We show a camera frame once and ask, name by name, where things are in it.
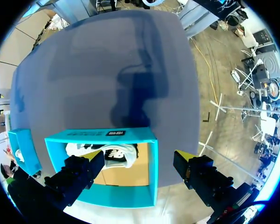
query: table surface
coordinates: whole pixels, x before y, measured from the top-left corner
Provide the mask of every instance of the table surface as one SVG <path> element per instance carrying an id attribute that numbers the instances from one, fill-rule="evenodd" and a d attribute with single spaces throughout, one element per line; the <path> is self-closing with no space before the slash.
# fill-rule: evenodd
<path id="1" fill-rule="evenodd" d="M 65 129 L 149 126 L 159 140 L 159 187 L 182 182 L 174 150 L 197 153 L 199 92 L 175 14 L 100 14 L 52 35 L 18 66 L 11 123 L 31 129 L 43 171 L 55 173 L 44 138 Z"/>

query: floor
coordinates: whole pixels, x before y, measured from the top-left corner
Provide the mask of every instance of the floor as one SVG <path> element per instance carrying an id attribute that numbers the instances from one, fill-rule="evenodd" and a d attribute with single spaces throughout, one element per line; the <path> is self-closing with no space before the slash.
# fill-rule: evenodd
<path id="1" fill-rule="evenodd" d="M 139 9 L 132 4 L 124 3 L 123 0 L 118 2 L 117 7 L 122 10 Z M 163 4 L 153 7 L 152 10 L 172 12 L 173 8 L 176 7 L 178 7 L 176 0 L 166 0 Z M 44 32 L 41 42 L 54 32 Z M 253 153 L 256 143 L 251 140 L 251 137 L 256 133 L 255 124 L 258 124 L 258 120 L 248 118 L 245 123 L 242 123 L 239 111 L 228 111 L 227 114 L 221 112 L 218 120 L 215 121 L 217 110 L 210 103 L 210 100 L 216 101 L 216 98 L 218 101 L 220 94 L 222 94 L 222 105 L 244 106 L 248 104 L 248 97 L 236 94 L 237 86 L 230 75 L 232 69 L 242 66 L 240 60 L 245 55 L 240 50 L 245 49 L 245 46 L 232 32 L 223 31 L 221 28 L 218 28 L 218 30 L 207 28 L 196 35 L 194 40 L 190 40 L 189 44 L 195 57 L 199 81 L 200 142 L 205 143 L 210 132 L 213 131 L 208 145 L 244 169 L 256 174 L 260 161 Z M 204 57 L 210 66 L 210 74 Z M 209 113 L 209 122 L 203 122 L 203 120 L 208 119 Z M 203 154 L 214 160 L 218 171 L 234 178 L 234 187 L 237 188 L 244 182 L 252 182 L 253 179 L 249 175 L 222 156 L 208 149 L 205 149 Z M 183 183 L 159 188 L 157 205 L 153 208 L 110 209 L 76 201 L 73 206 L 67 207 L 64 211 L 90 223 L 106 223 L 109 221 L 110 223 L 121 224 L 190 224 L 204 219 L 213 212 L 211 208 L 204 205 L 194 190 L 188 190 Z"/>

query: black label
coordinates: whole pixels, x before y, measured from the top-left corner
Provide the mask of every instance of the black label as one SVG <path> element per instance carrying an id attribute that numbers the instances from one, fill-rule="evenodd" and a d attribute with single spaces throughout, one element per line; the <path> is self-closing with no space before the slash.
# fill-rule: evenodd
<path id="1" fill-rule="evenodd" d="M 106 136 L 118 136 L 125 135 L 126 131 L 110 131 L 106 134 Z"/>

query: yellow cable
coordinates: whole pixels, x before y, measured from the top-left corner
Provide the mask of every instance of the yellow cable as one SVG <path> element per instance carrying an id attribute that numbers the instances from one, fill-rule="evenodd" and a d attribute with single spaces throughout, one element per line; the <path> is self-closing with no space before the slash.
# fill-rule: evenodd
<path id="1" fill-rule="evenodd" d="M 194 40 L 191 38 L 193 44 L 195 45 L 195 47 L 197 48 L 197 50 L 199 51 L 199 53 L 202 55 L 202 57 L 204 58 L 205 62 L 207 63 L 207 66 L 209 67 L 209 77 L 210 77 L 210 65 L 209 63 L 207 62 L 206 58 L 204 57 L 204 55 L 202 54 L 202 52 L 199 50 L 199 48 L 197 47 L 197 45 L 195 44 Z M 216 97 L 216 93 L 215 93 L 215 88 L 214 88 L 214 84 L 211 80 L 211 77 L 210 77 L 210 83 L 211 83 L 211 87 L 213 89 L 213 92 L 214 92 L 214 97 L 215 97 L 215 101 L 216 101 L 216 104 L 218 104 L 218 100 L 217 100 L 217 97 Z"/>

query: wall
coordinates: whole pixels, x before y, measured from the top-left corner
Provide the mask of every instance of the wall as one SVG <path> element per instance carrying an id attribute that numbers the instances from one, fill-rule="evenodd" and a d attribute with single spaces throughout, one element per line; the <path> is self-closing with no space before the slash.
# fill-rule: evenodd
<path id="1" fill-rule="evenodd" d="M 243 9 L 248 16 L 248 19 L 241 23 L 246 29 L 249 29 L 252 34 L 261 31 L 266 28 L 265 23 L 259 18 L 259 16 L 249 7 Z"/>
<path id="2" fill-rule="evenodd" d="M 15 69 L 31 52 L 38 35 L 49 20 L 49 16 L 43 11 L 21 18 L 2 44 L 0 49 L 0 93 L 5 96 L 5 99 L 9 99 Z M 9 110 L 9 106 L 0 106 L 0 109 Z M 5 138 L 5 133 L 0 134 L 0 139 L 3 138 Z M 6 148 L 7 142 L 0 144 L 0 164 L 9 165 L 10 160 L 3 151 Z"/>

